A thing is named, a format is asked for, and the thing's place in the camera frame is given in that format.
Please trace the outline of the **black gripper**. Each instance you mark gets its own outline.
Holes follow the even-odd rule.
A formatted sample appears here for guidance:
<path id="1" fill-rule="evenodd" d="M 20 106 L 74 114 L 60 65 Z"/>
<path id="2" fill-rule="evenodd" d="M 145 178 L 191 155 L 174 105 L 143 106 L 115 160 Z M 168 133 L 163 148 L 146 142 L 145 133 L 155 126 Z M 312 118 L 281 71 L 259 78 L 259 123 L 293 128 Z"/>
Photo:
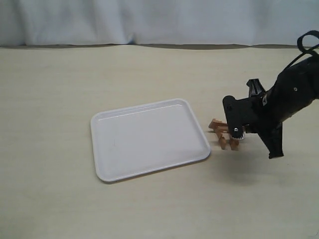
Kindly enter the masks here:
<path id="1" fill-rule="evenodd" d="M 237 100 L 228 95 L 222 100 L 229 133 L 234 139 L 243 139 L 243 127 L 257 121 L 253 98 L 260 118 L 271 125 L 257 129 L 269 151 L 268 158 L 283 157 L 282 122 L 319 98 L 319 59 L 312 56 L 284 69 L 267 91 L 259 79 L 250 79 L 246 85 L 250 98 Z"/>

